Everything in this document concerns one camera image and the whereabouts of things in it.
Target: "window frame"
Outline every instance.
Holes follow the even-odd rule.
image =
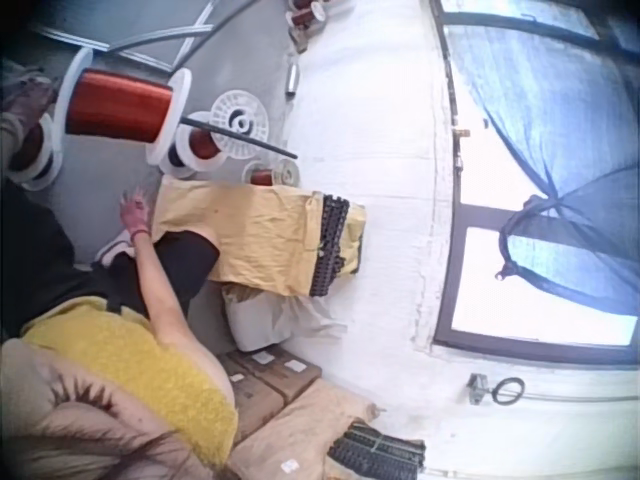
[[[434,19],[436,28],[438,30],[438,36],[440,38],[440,45],[443,51],[443,59],[445,62],[445,70],[447,73],[448,90],[451,103],[452,124],[457,125],[457,104],[455,99],[455,87],[453,83],[453,76],[451,73],[450,54],[449,47],[446,40],[444,26],[447,25],[447,21],[451,21],[453,15],[454,20],[462,20],[470,22],[475,19],[477,22],[466,23],[466,25],[480,25],[486,23],[487,16],[485,14],[450,14],[443,10],[440,0],[430,0],[432,12],[434,13]],[[584,11],[587,18],[593,25],[593,11]],[[505,28],[507,24],[511,24],[510,20],[507,20],[505,24],[502,24],[502,28]],[[567,41],[567,37],[573,37],[578,41],[568,41],[567,43],[587,48],[591,51],[597,51],[611,57],[622,57],[624,60],[631,60],[635,63],[637,57],[630,59],[625,55],[628,52],[621,52],[619,45],[612,45],[611,38],[601,40],[593,40],[600,45],[595,45],[592,42],[585,44],[582,38],[577,38],[573,32],[569,32],[571,35],[565,36],[565,38],[558,38],[557,35],[548,35],[549,32],[553,32],[547,29],[544,25],[531,25],[526,20],[517,20],[516,23],[519,27],[526,28],[528,33],[538,34],[543,36],[551,36],[556,40]],[[599,35],[602,32],[601,25],[593,25]],[[448,348],[454,348],[457,350],[463,350],[467,352],[480,353],[491,356],[518,358],[522,360],[530,360],[545,363],[563,363],[563,364],[577,364],[577,365],[592,365],[592,366],[614,366],[614,367],[637,367],[640,364],[640,348],[639,348],[639,324],[640,319],[636,321],[635,329],[632,335],[632,340],[629,345],[626,346],[608,346],[608,345],[582,345],[582,344],[554,344],[538,341],[529,341],[526,339],[513,339],[505,337],[495,337],[491,335],[482,335],[478,333],[465,332],[462,330],[455,330],[453,328],[453,319],[456,308],[456,302],[458,298],[458,291],[460,288],[460,281],[462,277],[462,267],[464,262],[464,252],[467,239],[468,228],[482,228],[492,231],[500,231],[500,228],[517,212],[508,210],[501,210],[492,207],[483,207],[475,205],[467,205],[461,202],[461,172],[462,162],[460,159],[460,139],[457,135],[453,136],[453,151],[454,151],[454,189],[453,189],[453,222],[451,229],[451,243],[449,250],[449,259],[447,262],[447,273],[444,282],[444,289],[440,304],[440,311],[438,315],[438,321],[433,336],[433,344]],[[549,228],[545,229],[533,229],[539,232],[545,232],[545,238],[539,238],[540,240],[552,241],[558,244],[571,245],[570,239],[562,235],[554,235],[554,224],[558,222],[553,217],[538,217],[536,221],[547,222]]]

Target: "black window frame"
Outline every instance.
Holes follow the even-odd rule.
[[[446,25],[480,25],[497,28],[516,27],[515,29],[520,31],[526,31],[527,33],[565,41],[571,45],[607,56],[614,60],[616,66],[618,66],[617,62],[620,61],[631,61],[632,63],[637,63],[638,58],[640,58],[637,54],[631,55],[630,52],[622,50],[620,45],[615,42],[614,37],[610,34],[610,30],[607,30],[606,21],[603,22],[602,20],[598,20],[596,22],[596,19],[601,18],[602,12],[596,12],[593,7],[584,9],[583,13],[587,16],[590,23],[598,33],[600,40],[591,39],[590,37],[585,37],[584,35],[568,30],[559,29],[558,27],[543,25],[538,22],[530,22],[527,20],[505,20],[506,17],[495,18],[497,16],[481,13],[447,13],[444,12],[440,0],[430,0],[430,3],[445,61],[453,125],[457,124],[458,112],[455,100],[455,86],[453,83],[453,76],[451,74],[449,47],[444,33],[444,26]],[[567,5],[569,2],[559,1],[555,3]],[[634,97],[631,95],[633,92],[629,92],[628,84],[625,83],[625,87],[627,88],[627,92],[630,94],[630,101],[634,102]],[[454,159],[459,159],[460,140],[456,135],[453,136],[453,151]],[[517,213],[509,210],[462,203],[460,196],[461,169],[455,166],[460,164],[461,162],[455,161],[453,167],[453,226],[451,231],[449,260],[447,262],[444,290],[441,299],[438,322],[433,337],[434,345],[491,356],[517,358],[521,360],[545,363],[576,364],[581,366],[606,365],[617,368],[637,368],[638,364],[640,364],[640,348],[638,343],[640,320],[636,322],[632,340],[630,344],[626,346],[554,344],[528,341],[526,339],[482,335],[462,330],[455,330],[453,328],[453,318],[462,277],[467,230],[469,228],[476,227],[499,232],[511,216]],[[546,222],[546,228],[532,229],[538,232],[544,232],[542,233],[544,238],[537,239],[572,246],[570,243],[567,243],[567,241],[570,242],[570,239],[567,239],[566,236],[561,234],[561,229],[554,228],[554,226],[558,225],[559,221],[557,219],[553,217],[538,217],[535,221]]]

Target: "hand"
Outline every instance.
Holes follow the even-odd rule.
[[[120,219],[132,240],[136,233],[149,233],[149,205],[140,188],[136,188],[132,196],[122,194]]]
[[[3,108],[16,116],[26,135],[37,125],[55,98],[53,82],[42,75],[32,75],[21,82],[20,90],[9,102],[3,102]]]

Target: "white bag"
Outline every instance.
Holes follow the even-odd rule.
[[[338,338],[346,325],[337,323],[323,299],[285,297],[244,285],[225,285],[222,296],[229,328],[243,352],[284,342],[293,335]]]

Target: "window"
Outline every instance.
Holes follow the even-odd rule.
[[[640,147],[627,72],[638,64],[582,40],[549,38],[544,25],[538,33],[482,25],[493,22],[487,14],[535,12],[536,22],[597,42],[602,24],[596,34],[592,14],[578,9],[535,0],[442,6],[435,8],[450,49],[454,111],[473,131],[457,145],[464,169],[434,342],[545,362],[637,364]],[[482,130],[484,117],[491,122]],[[627,168],[629,176],[618,175]],[[612,172],[615,182],[607,180]],[[514,223],[532,196],[568,208]],[[496,279],[505,265],[501,230],[503,249],[527,275]],[[547,288],[549,279],[562,289]]]

